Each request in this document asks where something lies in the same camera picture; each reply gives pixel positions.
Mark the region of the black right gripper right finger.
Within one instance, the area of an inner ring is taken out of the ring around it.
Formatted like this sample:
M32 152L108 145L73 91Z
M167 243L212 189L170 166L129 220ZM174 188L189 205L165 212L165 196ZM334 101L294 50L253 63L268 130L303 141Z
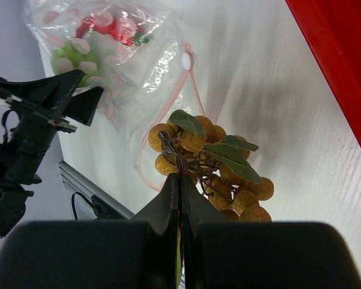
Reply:
M233 222L180 181L187 288L361 288L339 232L319 222Z

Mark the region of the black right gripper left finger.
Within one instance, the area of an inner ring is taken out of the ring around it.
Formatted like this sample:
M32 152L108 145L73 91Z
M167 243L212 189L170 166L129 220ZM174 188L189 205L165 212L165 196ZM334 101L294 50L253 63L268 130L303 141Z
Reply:
M129 220L29 222L0 251L0 288L176 288L179 181Z

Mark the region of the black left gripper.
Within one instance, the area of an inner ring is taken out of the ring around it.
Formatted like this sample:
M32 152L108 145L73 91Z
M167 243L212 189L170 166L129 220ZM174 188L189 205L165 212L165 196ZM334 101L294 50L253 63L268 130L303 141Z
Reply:
M11 108L1 118L0 211L25 209L25 202L34 195L25 187L42 182L37 170L56 133L76 131L68 128L67 117L91 126L103 88L93 87L73 96L83 77L79 69L28 82L0 77L0 99ZM7 119L15 111L19 123L8 129Z

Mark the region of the clear zip top bag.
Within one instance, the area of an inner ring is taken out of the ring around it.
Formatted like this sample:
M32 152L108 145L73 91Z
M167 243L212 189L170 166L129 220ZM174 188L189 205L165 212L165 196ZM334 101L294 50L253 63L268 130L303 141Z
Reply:
M24 19L48 54L76 38L86 16L110 23L111 16L133 20L150 39L141 46L125 46L109 35L90 31L82 38L100 62L100 82L78 87L82 93L95 86L104 89L101 112L115 127L134 169L152 189L159 190L163 176L154 168L156 152L147 143L153 125L171 113L184 110L204 114L190 70L182 66L184 52L195 56L185 40L175 14L156 1L26 1Z

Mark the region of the fake brown grape bunch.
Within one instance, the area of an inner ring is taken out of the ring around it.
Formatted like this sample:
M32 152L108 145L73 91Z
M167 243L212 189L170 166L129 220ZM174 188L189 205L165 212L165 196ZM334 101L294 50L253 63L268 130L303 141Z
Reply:
M165 123L153 125L146 141L158 153L158 173L190 176L200 184L202 196L231 220L272 221L260 202L273 197L274 184L248 162L259 148L256 144L227 134L206 116L184 110L176 110Z

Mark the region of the white zip slider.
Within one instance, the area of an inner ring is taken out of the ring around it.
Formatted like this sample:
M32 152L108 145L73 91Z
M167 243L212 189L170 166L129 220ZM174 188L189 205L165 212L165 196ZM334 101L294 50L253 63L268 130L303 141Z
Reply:
M187 52L182 54L182 66L185 70L190 70L193 68L194 60L193 56Z

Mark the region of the green fake lime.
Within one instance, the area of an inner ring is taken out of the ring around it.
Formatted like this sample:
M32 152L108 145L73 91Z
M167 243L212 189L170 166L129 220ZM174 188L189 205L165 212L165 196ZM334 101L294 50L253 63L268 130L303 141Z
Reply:
M56 75L79 69L84 73L78 87L100 82L100 62L90 45L83 39L74 38L54 50L51 65Z

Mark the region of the red fake chili pepper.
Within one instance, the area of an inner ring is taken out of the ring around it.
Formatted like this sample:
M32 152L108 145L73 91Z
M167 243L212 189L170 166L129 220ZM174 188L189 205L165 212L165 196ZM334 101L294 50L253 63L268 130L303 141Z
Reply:
M111 16L111 22L104 24L95 16L86 16L76 29L75 37L82 39L90 31L109 35L125 46L141 46L150 42L150 39L144 35L143 30L127 17L117 19Z

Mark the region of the red plastic tray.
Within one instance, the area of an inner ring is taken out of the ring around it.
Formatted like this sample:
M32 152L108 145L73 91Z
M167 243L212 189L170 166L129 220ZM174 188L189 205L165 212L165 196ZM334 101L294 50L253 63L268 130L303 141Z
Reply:
M361 147L361 1L287 1Z

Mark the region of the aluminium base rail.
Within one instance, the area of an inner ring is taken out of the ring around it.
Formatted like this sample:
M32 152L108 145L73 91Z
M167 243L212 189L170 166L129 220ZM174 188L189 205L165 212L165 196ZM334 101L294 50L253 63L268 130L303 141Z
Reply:
M81 220L131 219L135 214L67 163L59 163L72 217Z

